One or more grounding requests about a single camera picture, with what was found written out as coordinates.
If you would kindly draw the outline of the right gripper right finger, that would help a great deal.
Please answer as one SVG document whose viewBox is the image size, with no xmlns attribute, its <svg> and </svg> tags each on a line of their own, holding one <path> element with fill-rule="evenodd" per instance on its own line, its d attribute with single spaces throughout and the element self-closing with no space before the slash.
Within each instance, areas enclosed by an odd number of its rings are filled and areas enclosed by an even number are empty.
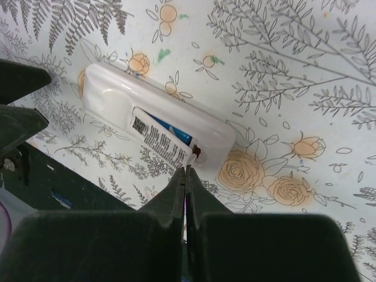
<svg viewBox="0 0 376 282">
<path fill-rule="evenodd" d="M 359 281 L 346 239 L 322 214 L 236 214 L 186 168 L 192 281 Z"/>
</svg>

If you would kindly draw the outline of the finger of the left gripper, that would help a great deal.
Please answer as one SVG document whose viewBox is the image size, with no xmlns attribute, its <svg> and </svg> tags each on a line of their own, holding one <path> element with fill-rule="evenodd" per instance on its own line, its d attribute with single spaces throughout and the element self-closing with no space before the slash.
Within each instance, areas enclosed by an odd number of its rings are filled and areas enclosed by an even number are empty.
<svg viewBox="0 0 376 282">
<path fill-rule="evenodd" d="M 41 68 L 1 59 L 1 104 L 8 105 L 52 82 Z"/>
</svg>

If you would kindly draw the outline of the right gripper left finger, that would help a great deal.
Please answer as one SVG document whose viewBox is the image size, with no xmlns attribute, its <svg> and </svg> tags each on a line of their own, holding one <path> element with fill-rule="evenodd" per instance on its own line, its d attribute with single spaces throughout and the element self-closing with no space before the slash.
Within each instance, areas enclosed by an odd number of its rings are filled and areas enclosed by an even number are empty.
<svg viewBox="0 0 376 282">
<path fill-rule="evenodd" d="M 134 213 L 39 211 L 1 254 L 2 281 L 180 281 L 184 170 Z"/>
</svg>

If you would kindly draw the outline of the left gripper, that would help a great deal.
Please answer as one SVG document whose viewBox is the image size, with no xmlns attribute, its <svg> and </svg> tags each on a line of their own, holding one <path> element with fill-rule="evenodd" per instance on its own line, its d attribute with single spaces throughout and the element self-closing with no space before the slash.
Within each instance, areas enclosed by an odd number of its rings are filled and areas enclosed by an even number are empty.
<svg viewBox="0 0 376 282">
<path fill-rule="evenodd" d="M 35 108 L 1 105 L 1 179 L 6 191 L 43 212 L 134 213 L 135 209 L 91 181 L 22 144 L 48 125 Z"/>
</svg>

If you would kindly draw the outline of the white remote control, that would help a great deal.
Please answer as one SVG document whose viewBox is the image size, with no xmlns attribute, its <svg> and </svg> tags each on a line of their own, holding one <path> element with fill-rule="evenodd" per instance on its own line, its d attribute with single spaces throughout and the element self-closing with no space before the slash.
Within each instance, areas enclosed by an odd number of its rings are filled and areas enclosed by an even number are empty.
<svg viewBox="0 0 376 282">
<path fill-rule="evenodd" d="M 86 68 L 82 104 L 91 117 L 134 140 L 129 126 L 136 107 L 186 132 L 193 137 L 197 154 L 190 165 L 206 173 L 220 170 L 236 139 L 231 126 L 218 118 L 103 62 Z"/>
</svg>

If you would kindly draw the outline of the white battery cover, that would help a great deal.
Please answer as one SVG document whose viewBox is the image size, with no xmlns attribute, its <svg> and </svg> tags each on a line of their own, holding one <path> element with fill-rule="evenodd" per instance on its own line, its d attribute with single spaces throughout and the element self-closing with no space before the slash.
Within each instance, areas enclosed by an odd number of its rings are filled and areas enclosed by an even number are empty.
<svg viewBox="0 0 376 282">
<path fill-rule="evenodd" d="M 189 146 L 184 144 L 139 107 L 133 110 L 129 131 L 175 169 L 191 165 L 197 159 L 193 140 Z"/>
</svg>

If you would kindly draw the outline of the blue battery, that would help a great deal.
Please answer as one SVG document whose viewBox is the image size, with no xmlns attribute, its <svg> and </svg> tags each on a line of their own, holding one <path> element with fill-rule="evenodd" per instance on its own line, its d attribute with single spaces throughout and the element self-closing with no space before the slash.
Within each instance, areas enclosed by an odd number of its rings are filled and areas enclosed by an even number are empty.
<svg viewBox="0 0 376 282">
<path fill-rule="evenodd" d="M 162 121 L 161 119 L 149 114 L 149 116 L 151 116 L 155 121 L 157 121 L 159 124 L 161 124 L 165 129 L 167 129 L 168 131 L 170 131 L 172 134 L 174 134 L 179 140 L 181 140 L 184 144 L 186 145 L 190 145 L 192 140 L 193 140 L 193 137 L 190 136 L 189 134 L 187 134 L 186 132 Z"/>
</svg>

